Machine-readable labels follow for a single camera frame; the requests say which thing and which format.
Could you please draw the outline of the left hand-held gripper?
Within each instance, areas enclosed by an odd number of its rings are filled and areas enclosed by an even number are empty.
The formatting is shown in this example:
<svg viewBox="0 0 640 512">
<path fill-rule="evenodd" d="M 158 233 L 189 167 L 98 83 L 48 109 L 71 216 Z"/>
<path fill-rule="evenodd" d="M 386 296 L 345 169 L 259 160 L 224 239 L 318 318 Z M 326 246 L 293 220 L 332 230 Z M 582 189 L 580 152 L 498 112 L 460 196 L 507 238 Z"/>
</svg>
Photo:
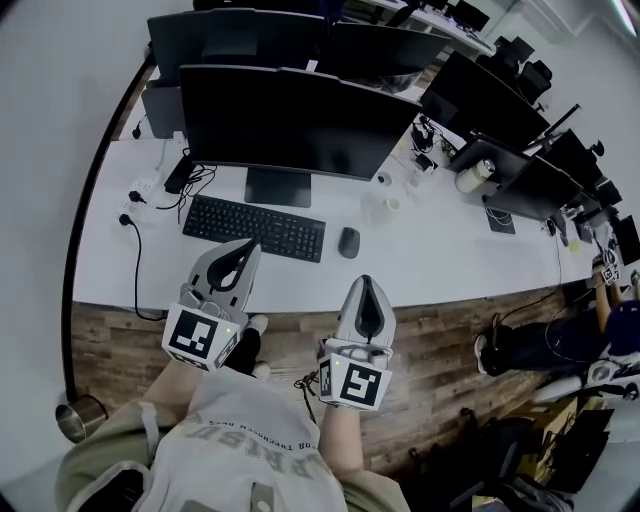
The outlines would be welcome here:
<svg viewBox="0 0 640 512">
<path fill-rule="evenodd" d="M 198 258 L 188 278 L 190 285 L 183 286 L 180 300 L 168 311 L 162 348 L 171 359 L 201 371 L 223 366 L 248 323 L 248 315 L 235 306 L 246 305 L 261 254 L 256 239 L 242 239 Z M 230 306 L 200 294 L 214 292 L 224 294 Z"/>
</svg>

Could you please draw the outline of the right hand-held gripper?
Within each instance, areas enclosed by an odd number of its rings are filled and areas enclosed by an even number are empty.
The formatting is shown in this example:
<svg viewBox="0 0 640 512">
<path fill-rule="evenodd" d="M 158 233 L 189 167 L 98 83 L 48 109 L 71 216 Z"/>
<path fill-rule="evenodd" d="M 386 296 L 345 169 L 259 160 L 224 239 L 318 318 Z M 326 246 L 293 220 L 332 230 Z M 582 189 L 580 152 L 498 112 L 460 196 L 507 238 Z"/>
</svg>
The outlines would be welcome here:
<svg viewBox="0 0 640 512">
<path fill-rule="evenodd" d="M 367 300 L 367 335 L 362 313 Z M 387 296 L 371 277 L 351 285 L 339 314 L 338 338 L 321 343 L 319 400 L 359 411 L 377 411 L 391 381 L 389 362 L 396 317 Z"/>
</svg>

